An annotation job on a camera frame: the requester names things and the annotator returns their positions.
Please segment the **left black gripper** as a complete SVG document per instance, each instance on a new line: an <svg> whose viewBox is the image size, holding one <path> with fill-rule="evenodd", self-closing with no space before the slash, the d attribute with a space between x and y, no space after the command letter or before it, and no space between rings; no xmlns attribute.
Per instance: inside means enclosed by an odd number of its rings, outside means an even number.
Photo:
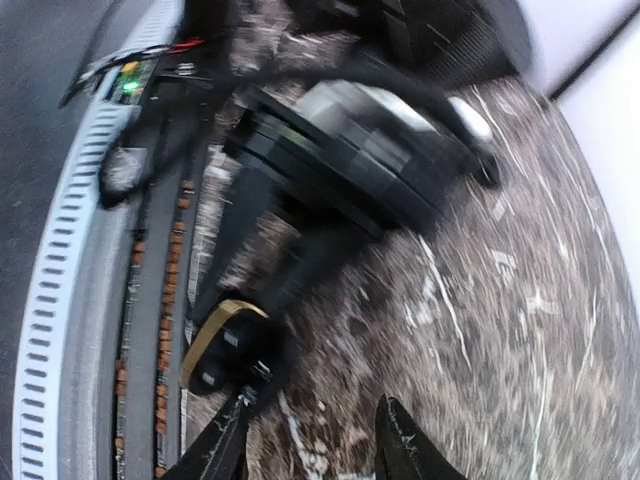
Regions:
<svg viewBox="0 0 640 480"><path fill-rule="evenodd" d="M332 209L365 229L426 234L461 177L486 188L500 184L496 157L483 141L464 144L434 114L380 88L321 82L293 107L256 89L246 100L225 152L264 168L287 210L294 204ZM192 321L206 320L225 300L245 300L281 321L321 281L321 227L307 223L281 251L261 290L248 294L224 282L258 258L260 218L279 201L272 179L242 170L226 190Z"/></svg>

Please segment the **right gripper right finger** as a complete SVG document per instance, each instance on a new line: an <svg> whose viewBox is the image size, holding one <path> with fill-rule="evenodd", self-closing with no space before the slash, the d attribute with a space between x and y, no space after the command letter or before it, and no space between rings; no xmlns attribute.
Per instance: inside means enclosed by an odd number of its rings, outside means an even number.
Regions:
<svg viewBox="0 0 640 480"><path fill-rule="evenodd" d="M395 397L382 395L375 414L377 479L466 480Z"/></svg>

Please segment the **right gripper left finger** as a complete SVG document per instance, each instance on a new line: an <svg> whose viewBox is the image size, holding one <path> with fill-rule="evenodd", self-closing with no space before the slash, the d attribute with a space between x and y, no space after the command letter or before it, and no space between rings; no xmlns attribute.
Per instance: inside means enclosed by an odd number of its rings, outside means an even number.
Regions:
<svg viewBox="0 0 640 480"><path fill-rule="evenodd" d="M184 455L161 480L241 480L246 459L249 408L242 396L229 398Z"/></svg>

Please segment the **black charging case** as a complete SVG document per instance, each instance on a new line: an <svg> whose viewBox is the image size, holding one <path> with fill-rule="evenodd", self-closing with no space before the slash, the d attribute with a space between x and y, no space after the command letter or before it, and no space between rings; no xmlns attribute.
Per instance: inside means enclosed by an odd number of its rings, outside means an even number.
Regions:
<svg viewBox="0 0 640 480"><path fill-rule="evenodd" d="M228 299L197 328L180 384L199 396L249 388L262 398L282 388L297 359L296 342L282 321L249 302Z"/></svg>

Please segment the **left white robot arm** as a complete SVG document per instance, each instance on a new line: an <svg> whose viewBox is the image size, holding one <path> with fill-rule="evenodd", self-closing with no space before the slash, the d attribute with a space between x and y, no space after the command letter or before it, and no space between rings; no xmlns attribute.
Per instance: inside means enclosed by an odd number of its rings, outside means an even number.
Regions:
<svg viewBox="0 0 640 480"><path fill-rule="evenodd" d="M213 79L213 106L241 89L248 104L224 146L241 167L189 312L196 325L227 299L221 277L266 212L299 232L253 300L279 315L386 233L429 232L459 178L500 183L489 136L452 91L530 65L516 2L360 1L354 16L339 1L292 9L302 33L344 29L360 42L335 67Z"/></svg>

